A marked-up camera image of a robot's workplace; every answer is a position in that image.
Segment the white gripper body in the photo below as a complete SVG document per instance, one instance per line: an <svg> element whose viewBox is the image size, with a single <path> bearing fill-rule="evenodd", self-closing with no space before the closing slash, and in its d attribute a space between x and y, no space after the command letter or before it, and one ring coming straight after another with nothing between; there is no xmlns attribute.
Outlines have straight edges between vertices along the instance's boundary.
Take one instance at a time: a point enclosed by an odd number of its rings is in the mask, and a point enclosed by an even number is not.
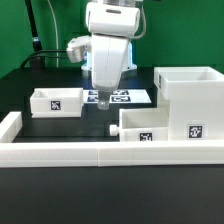
<svg viewBox="0 0 224 224"><path fill-rule="evenodd" d="M73 38L66 52L72 63L91 53L92 86L99 91L117 89L130 39L138 30L140 9L134 2L89 2L85 24L90 36Z"/></svg>

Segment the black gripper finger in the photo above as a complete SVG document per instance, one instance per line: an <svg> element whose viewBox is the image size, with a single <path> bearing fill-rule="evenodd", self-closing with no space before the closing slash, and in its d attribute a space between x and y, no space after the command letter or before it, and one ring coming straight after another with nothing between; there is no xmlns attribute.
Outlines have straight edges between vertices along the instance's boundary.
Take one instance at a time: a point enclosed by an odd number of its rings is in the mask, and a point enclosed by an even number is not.
<svg viewBox="0 0 224 224"><path fill-rule="evenodd" d="M105 91L98 92L98 108L100 110L108 110L110 102L110 93Z"/></svg>

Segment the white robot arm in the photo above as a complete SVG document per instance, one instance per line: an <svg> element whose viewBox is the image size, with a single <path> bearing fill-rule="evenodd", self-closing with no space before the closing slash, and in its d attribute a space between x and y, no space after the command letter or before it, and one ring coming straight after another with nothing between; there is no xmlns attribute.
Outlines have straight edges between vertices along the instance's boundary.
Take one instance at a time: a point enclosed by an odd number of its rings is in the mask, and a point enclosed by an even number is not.
<svg viewBox="0 0 224 224"><path fill-rule="evenodd" d="M143 0L90 0L85 24L90 36L73 38L67 45L72 63L91 54L92 87L98 91L98 108L109 109L110 95L118 88L128 45L144 35Z"/></svg>

